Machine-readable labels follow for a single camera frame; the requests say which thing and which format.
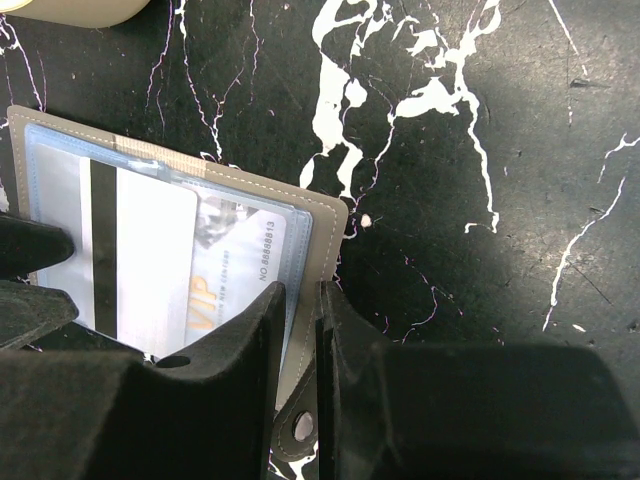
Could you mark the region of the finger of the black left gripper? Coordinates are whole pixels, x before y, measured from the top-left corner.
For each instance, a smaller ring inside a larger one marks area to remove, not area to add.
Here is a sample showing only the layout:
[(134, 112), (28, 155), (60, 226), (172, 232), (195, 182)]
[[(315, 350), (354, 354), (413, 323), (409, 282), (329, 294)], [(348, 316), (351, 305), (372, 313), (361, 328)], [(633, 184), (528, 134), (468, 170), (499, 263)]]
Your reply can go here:
[(61, 290), (1, 281), (1, 349), (20, 349), (78, 317)]
[(66, 261), (75, 253), (71, 236), (64, 230), (1, 214), (1, 279), (25, 278)]

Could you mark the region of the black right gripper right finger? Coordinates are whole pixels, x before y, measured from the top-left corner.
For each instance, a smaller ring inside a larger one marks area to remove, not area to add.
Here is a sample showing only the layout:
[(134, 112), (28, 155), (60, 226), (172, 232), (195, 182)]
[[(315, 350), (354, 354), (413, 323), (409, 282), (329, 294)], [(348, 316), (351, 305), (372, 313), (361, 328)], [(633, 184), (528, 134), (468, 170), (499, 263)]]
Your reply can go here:
[(639, 430), (593, 351), (396, 343), (316, 287), (323, 479), (635, 479)]

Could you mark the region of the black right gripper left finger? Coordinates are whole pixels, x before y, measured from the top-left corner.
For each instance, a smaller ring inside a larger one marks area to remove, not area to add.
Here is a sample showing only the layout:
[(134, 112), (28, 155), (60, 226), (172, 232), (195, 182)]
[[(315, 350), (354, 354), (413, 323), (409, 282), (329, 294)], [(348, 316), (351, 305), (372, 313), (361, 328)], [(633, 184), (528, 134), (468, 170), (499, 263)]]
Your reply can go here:
[(128, 350), (1, 349), (5, 479), (263, 479), (285, 289), (154, 364)]

